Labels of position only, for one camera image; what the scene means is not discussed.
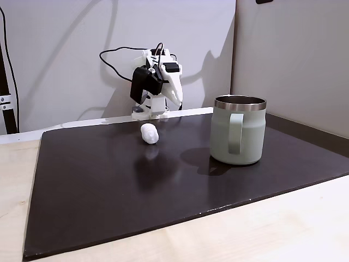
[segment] black mat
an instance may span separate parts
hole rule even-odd
[[[211,116],[152,121],[160,135],[156,145],[141,139],[142,122],[44,133],[24,260],[122,239],[349,172],[349,158],[272,128],[258,163],[220,163],[209,155]],[[277,122],[271,117],[274,128]]]

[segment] sage green mug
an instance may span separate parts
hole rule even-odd
[[[266,128],[264,99],[225,95],[214,101],[210,153],[218,161],[247,165],[262,157]]]

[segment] light wood surface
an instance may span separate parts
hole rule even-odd
[[[39,141],[0,145],[0,261],[21,261]],[[349,176],[37,261],[349,261]]]

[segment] white wall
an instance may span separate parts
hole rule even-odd
[[[233,93],[349,138],[349,1],[238,0]]]
[[[0,5],[22,132],[129,115],[130,83],[98,57],[123,45],[154,48],[161,41],[177,55],[185,109],[212,105],[213,97],[229,92],[235,0],[1,0]],[[131,60],[139,54],[120,51],[107,60],[131,78]],[[7,74],[14,93],[8,67]],[[5,134],[2,116],[0,134]]]

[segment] wire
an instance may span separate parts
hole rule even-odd
[[[118,70],[116,70],[115,67],[113,67],[111,64],[109,64],[107,61],[105,61],[105,60],[102,58],[102,55],[103,55],[104,53],[115,52],[115,51],[118,51],[118,50],[120,50],[120,49],[147,50],[147,48],[135,48],[135,47],[128,47],[128,46],[121,46],[121,47],[118,47],[118,48],[116,48],[116,49],[109,49],[109,50],[102,51],[102,52],[99,54],[99,58],[100,58],[107,66],[110,66],[110,67],[115,71],[115,73],[116,73],[118,76],[120,76],[120,77],[121,77],[122,79],[124,79],[124,80],[127,80],[127,81],[129,81],[129,82],[132,82],[131,79],[126,78],[125,76],[122,76],[122,75],[118,72]]]
[[[171,53],[170,56],[174,56],[176,58],[176,61],[177,61],[177,56],[175,54]]]
[[[158,60],[158,67],[159,67],[159,70],[160,70],[160,58],[161,58],[161,54],[164,50],[164,44],[163,43],[158,43],[158,46],[157,48],[155,49],[155,55],[157,55],[158,53],[158,49],[159,49],[159,46],[161,45],[161,50],[160,50],[160,53],[159,53],[159,60]]]
[[[2,10],[2,8],[0,7],[0,11],[2,13],[2,18],[3,18],[3,24],[4,24],[4,42],[5,42],[5,49],[6,49],[6,56],[7,56],[7,60],[9,61],[9,65],[10,65],[10,69],[11,69],[11,75],[12,75],[12,79],[13,79],[13,84],[15,86],[15,91],[16,91],[16,102],[17,102],[17,131],[18,133],[20,132],[20,102],[18,99],[18,90],[17,90],[17,83],[16,83],[16,79],[15,79],[15,74],[13,72],[13,68],[12,68],[12,64],[11,64],[11,60],[10,60],[10,55],[9,55],[9,50],[7,48],[7,36],[6,36],[6,19],[5,19],[5,13]]]

